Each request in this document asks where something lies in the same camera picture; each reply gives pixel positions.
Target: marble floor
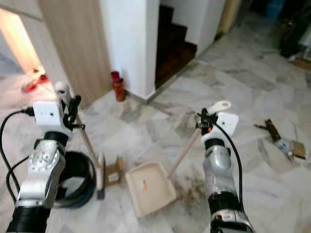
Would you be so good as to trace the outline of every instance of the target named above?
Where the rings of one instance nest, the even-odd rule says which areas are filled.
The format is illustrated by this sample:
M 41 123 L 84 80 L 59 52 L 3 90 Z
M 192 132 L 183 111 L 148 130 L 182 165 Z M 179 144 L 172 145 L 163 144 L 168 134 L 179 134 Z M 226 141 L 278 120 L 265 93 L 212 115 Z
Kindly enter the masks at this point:
M 253 127 L 270 117 L 283 137 L 311 149 L 311 74 L 278 55 L 275 34 L 275 27 L 265 19 L 247 18 L 193 60 L 148 105 L 131 98 L 117 103 L 109 92 L 81 112 L 96 153 L 103 152 L 109 163 L 122 156 L 126 170 L 159 161 L 169 171 L 194 131 L 195 113 L 218 100 L 230 100 L 229 112 L 240 116 L 233 141 L 242 161 L 244 207 L 254 228 L 259 233 L 311 232 L 310 158 L 302 165 L 289 162 L 266 132 Z M 18 107 L 3 105 L 3 101 L 0 119 Z M 23 158 L 39 137 L 34 119 L 14 117 L 3 139 L 10 161 Z M 78 133 L 69 149 L 86 150 Z M 103 201 L 94 196 L 77 210 L 53 209 L 47 232 L 208 233 L 203 153 L 198 140 L 173 175 L 177 200 L 162 210 L 137 219 L 123 181 L 107 188 Z M 237 184 L 237 164 L 235 159 L 232 162 Z M 4 232 L 14 208 L 2 163 L 0 171 L 0 232 Z M 18 169 L 19 180 L 25 172 L 25 165 Z

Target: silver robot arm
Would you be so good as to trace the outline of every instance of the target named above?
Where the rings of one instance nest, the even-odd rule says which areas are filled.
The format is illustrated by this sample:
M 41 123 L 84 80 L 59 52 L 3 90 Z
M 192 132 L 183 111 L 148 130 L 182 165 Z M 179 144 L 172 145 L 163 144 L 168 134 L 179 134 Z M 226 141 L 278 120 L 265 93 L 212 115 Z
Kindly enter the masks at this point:
M 243 205 L 240 203 L 232 176 L 230 150 L 227 138 L 215 124 L 221 125 L 228 135 L 232 135 L 238 123 L 238 116 L 220 112 L 201 112 L 202 143 L 205 146 L 203 169 L 207 188 L 207 200 L 211 214 L 211 233 L 255 232 Z
M 36 124 L 44 138 L 39 140 L 28 159 L 28 173 L 23 181 L 8 233 L 44 233 L 54 205 L 59 178 L 65 168 L 65 147 L 72 138 L 80 96 L 71 98 L 68 85 L 56 85 L 57 101 L 34 103 Z

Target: staircase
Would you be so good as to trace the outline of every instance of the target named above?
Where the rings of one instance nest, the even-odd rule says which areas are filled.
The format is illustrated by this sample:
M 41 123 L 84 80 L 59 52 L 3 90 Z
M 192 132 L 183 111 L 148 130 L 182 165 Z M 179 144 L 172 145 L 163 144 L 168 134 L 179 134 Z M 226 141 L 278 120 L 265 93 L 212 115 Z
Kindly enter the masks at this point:
M 187 27 L 172 23 L 174 9 L 160 5 L 155 87 L 181 70 L 196 53 L 197 46 L 185 41 Z

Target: broom handle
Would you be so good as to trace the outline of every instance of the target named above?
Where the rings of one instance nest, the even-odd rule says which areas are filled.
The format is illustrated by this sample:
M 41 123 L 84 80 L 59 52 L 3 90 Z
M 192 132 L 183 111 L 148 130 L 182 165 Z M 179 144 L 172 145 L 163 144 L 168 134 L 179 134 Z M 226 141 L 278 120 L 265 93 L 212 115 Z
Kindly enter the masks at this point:
M 180 164 L 180 162 L 183 160 L 183 158 L 186 156 L 187 152 L 190 150 L 190 148 L 192 147 L 192 145 L 194 144 L 195 140 L 198 138 L 198 136 L 201 134 L 201 129 L 198 128 L 194 131 L 193 135 L 191 136 L 190 140 L 188 141 L 186 147 L 184 148 L 183 152 L 180 154 L 177 162 L 175 163 L 173 169 L 171 170 L 171 172 L 168 175 L 168 179 L 171 178 L 171 176 L 173 175 L 173 173 L 176 171 L 178 165 Z
M 81 119 L 80 119 L 79 115 L 77 115 L 77 123 L 78 123 L 79 125 L 82 125 L 82 122 L 81 122 Z M 81 135 L 82 135 L 82 138 L 83 138 L 83 140 L 84 140 L 84 143 L 85 143 L 86 146 L 87 146 L 88 151 L 90 151 L 90 156 L 92 157 L 92 160 L 93 160 L 93 163 L 94 163 L 95 168 L 100 168 L 100 169 L 102 169 L 102 167 L 101 167 L 100 164 L 98 163 L 98 159 L 97 159 L 97 157 L 96 157 L 96 155 L 95 155 L 93 146 L 92 146 L 92 144 L 91 144 L 91 142 L 90 142 L 90 140 L 89 140 L 89 137 L 88 137 L 86 131 L 85 131 L 85 130 L 81 130 Z

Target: doorway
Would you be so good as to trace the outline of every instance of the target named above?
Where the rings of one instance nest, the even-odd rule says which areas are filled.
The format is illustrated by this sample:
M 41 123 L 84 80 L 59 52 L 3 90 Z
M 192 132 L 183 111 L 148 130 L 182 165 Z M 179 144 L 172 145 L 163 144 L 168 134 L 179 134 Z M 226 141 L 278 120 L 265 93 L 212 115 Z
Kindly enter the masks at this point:
M 160 5 L 155 68 L 156 89 L 190 62 L 197 51 L 194 43 L 186 41 L 187 26 L 173 23 L 173 14 L 172 7 Z
M 54 99 L 52 84 L 20 16 L 1 8 L 0 43 L 0 109 Z

